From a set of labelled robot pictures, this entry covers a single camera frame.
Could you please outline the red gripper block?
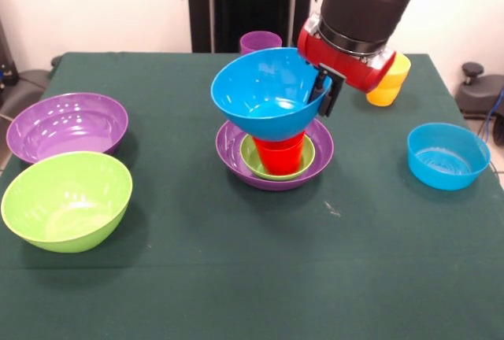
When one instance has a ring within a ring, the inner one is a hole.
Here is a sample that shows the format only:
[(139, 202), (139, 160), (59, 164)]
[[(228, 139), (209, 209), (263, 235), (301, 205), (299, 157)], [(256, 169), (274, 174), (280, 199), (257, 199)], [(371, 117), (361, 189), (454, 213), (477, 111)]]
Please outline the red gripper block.
[[(368, 56), (349, 54), (327, 41), (321, 33), (322, 19), (312, 13), (298, 37), (298, 53), (315, 68), (331, 69), (344, 76), (346, 83), (362, 92), (374, 90), (393, 65), (397, 52), (385, 46), (377, 54)], [(318, 72), (310, 93), (314, 101), (324, 93), (326, 74)], [(330, 116), (343, 88), (344, 79), (334, 79), (319, 107), (320, 116)]]

